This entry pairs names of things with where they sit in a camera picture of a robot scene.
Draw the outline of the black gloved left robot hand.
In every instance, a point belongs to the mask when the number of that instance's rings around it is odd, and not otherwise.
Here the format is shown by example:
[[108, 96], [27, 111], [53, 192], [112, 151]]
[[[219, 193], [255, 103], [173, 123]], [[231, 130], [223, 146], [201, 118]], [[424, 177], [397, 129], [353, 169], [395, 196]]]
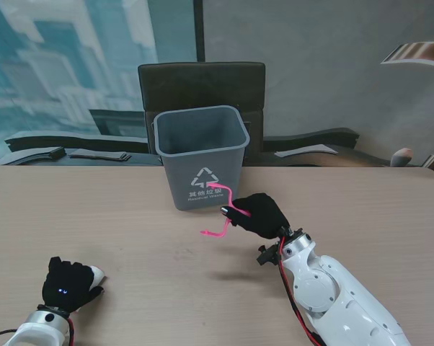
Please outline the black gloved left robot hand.
[[75, 312], [104, 292], [102, 286], [94, 284], [94, 279], [90, 266], [51, 257], [42, 288], [44, 305], [68, 314]]

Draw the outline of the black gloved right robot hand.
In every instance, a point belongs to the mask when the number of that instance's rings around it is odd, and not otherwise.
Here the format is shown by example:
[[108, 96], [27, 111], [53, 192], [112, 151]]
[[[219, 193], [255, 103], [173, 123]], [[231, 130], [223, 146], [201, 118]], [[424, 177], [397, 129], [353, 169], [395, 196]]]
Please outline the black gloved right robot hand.
[[264, 239], [274, 239], [281, 235], [281, 229], [290, 228], [287, 218], [277, 203], [265, 193], [235, 199], [233, 205], [225, 205], [221, 208], [231, 224]]

